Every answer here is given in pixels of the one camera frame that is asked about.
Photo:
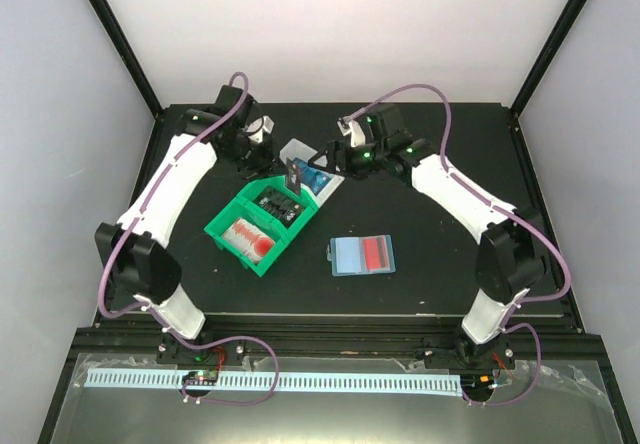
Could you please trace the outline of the white bin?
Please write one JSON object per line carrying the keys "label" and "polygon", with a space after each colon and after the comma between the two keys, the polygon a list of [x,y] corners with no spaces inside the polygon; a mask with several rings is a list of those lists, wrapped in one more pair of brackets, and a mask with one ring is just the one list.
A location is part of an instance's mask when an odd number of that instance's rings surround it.
{"label": "white bin", "polygon": [[345,178],[327,171],[310,167],[308,161],[317,151],[298,139],[291,139],[280,151],[280,159],[283,163],[293,161],[300,167],[301,184],[310,192],[312,199],[318,208],[322,207],[335,193]]}

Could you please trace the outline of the green front bin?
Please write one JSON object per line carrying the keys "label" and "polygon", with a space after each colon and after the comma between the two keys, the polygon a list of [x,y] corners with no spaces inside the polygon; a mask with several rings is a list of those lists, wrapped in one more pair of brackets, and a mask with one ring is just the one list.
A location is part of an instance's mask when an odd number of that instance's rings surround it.
{"label": "green front bin", "polygon": [[204,232],[216,246],[241,265],[263,277],[284,252],[290,239],[282,224],[246,200],[234,199],[208,224]]}

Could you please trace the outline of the green bin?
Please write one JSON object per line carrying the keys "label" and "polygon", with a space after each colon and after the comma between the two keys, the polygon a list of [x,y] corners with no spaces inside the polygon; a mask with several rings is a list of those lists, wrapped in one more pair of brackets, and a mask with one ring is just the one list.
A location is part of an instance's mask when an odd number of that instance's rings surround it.
{"label": "green bin", "polygon": [[241,265],[263,277],[284,252],[290,239],[282,224],[246,200],[234,199],[208,224],[204,232],[216,246]]}
{"label": "green bin", "polygon": [[250,221],[276,240],[290,243],[318,212],[306,190],[297,195],[285,186],[285,177],[258,179],[236,195],[249,212]]}

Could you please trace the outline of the blue card holder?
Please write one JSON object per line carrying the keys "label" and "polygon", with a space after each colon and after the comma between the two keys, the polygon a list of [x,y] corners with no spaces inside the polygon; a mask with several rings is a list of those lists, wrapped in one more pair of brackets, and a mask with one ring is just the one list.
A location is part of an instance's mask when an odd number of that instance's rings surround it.
{"label": "blue card holder", "polygon": [[396,271],[395,256],[392,239],[385,235],[391,252],[391,270],[370,272],[366,270],[362,240],[366,237],[338,237],[331,238],[326,249],[327,260],[331,263],[334,277],[364,276],[376,274],[391,274]]}

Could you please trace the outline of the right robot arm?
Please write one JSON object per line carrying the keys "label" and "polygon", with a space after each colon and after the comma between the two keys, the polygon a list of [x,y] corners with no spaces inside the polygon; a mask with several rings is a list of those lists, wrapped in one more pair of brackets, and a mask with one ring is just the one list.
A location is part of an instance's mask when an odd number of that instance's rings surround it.
{"label": "right robot arm", "polygon": [[446,210],[478,245],[478,292],[454,341],[457,360],[479,366],[491,354],[510,316],[543,278],[548,260],[535,233],[542,223],[532,208],[506,203],[460,173],[428,140],[414,137],[393,104],[377,104],[364,120],[341,118],[340,140],[312,155],[310,167],[350,178],[386,171]]}

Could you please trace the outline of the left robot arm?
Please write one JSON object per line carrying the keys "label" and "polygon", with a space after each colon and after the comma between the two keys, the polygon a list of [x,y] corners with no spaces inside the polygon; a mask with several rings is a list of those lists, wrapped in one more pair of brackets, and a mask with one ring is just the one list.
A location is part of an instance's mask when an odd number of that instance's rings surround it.
{"label": "left robot arm", "polygon": [[256,105],[247,83],[229,81],[212,105],[186,110],[144,189],[115,223],[100,224],[94,235],[103,266],[100,315],[153,314],[181,338],[179,350],[193,363],[213,355],[215,340],[203,331],[205,315],[184,290],[181,265],[168,246],[192,193],[219,161],[252,175],[273,169],[272,123],[266,116],[250,119]]}

